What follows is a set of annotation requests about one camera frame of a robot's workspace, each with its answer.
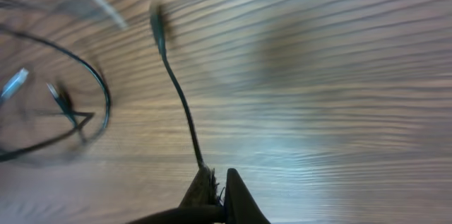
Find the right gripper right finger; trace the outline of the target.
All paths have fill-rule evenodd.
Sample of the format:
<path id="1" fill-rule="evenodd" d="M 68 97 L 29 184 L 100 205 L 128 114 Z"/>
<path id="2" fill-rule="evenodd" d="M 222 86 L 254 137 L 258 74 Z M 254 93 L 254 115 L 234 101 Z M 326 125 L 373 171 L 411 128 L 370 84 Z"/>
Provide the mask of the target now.
<path id="1" fill-rule="evenodd" d="M 227 170 L 224 207 L 226 224 L 270 224 L 234 168 Z"/>

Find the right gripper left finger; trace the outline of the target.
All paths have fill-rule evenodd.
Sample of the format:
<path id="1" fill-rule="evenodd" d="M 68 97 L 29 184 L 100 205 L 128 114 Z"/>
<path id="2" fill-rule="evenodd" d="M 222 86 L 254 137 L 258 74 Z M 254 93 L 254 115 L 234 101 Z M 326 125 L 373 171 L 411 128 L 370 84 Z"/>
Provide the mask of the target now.
<path id="1" fill-rule="evenodd" d="M 187 189 L 179 207 L 218 205 L 218 183 L 215 170 L 202 165 Z"/>

